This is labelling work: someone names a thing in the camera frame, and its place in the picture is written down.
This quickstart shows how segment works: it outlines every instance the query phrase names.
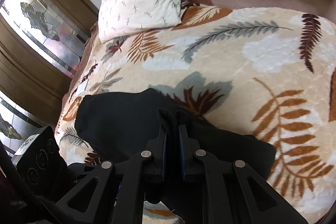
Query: leaf-patterned blanket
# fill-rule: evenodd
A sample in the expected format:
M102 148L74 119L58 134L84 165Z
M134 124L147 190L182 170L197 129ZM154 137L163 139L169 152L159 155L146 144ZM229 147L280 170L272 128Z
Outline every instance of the leaf-patterned blanket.
M273 144L268 182L315 223L336 199L335 32L294 10L192 5L176 27L97 37L55 130L60 153L68 164L100 163L74 129L86 94L153 87L218 128ZM178 221L163 205L151 210L145 222Z

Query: blanket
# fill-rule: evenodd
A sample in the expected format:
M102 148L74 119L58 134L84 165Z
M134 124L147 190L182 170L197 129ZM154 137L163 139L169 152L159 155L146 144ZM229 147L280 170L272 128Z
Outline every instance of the blanket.
M336 199L336 26L281 8L183 4L182 12L175 27L95 38L55 129L61 156L101 162L74 129L85 95L152 87L217 128L274 145L268 183L315 223ZM144 221L180 221L150 206Z

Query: black fabric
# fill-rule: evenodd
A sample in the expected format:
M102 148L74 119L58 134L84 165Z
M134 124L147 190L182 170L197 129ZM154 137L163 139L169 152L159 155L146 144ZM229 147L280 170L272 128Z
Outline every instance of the black fabric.
M178 143L176 119L179 117L169 114L178 110L173 101L154 89L86 95L77 112L75 129L103 159L118 163L145 150L147 142L157 138L161 124L172 132L168 143ZM268 177L275 156L273 146L250 136L217 129L204 119L186 113L188 135L199 141L201 149L219 160L244 160L263 178ZM178 151L171 153L172 158L178 156Z

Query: beige blanket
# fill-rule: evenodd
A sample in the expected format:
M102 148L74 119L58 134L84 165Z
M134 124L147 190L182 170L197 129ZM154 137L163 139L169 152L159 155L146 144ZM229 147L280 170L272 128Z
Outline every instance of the beige blanket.
M74 129L86 94L154 87L218 128L272 143L268 183L315 223L336 199L335 31L294 10L191 6L173 28L105 44L97 37L55 130L61 155L68 164L100 163ZM144 222L179 221L159 207L147 204Z

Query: blanket tag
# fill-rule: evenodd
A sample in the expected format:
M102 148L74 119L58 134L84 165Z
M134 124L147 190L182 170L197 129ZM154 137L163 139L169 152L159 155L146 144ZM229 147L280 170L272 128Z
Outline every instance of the blanket tag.
M89 80L88 79L86 79L83 83L80 83L79 85L78 85L78 88L77 88L77 91L76 91L76 93L75 93L75 96L78 96L80 93L82 93L85 89L86 89L86 86L87 86L87 82L88 82Z

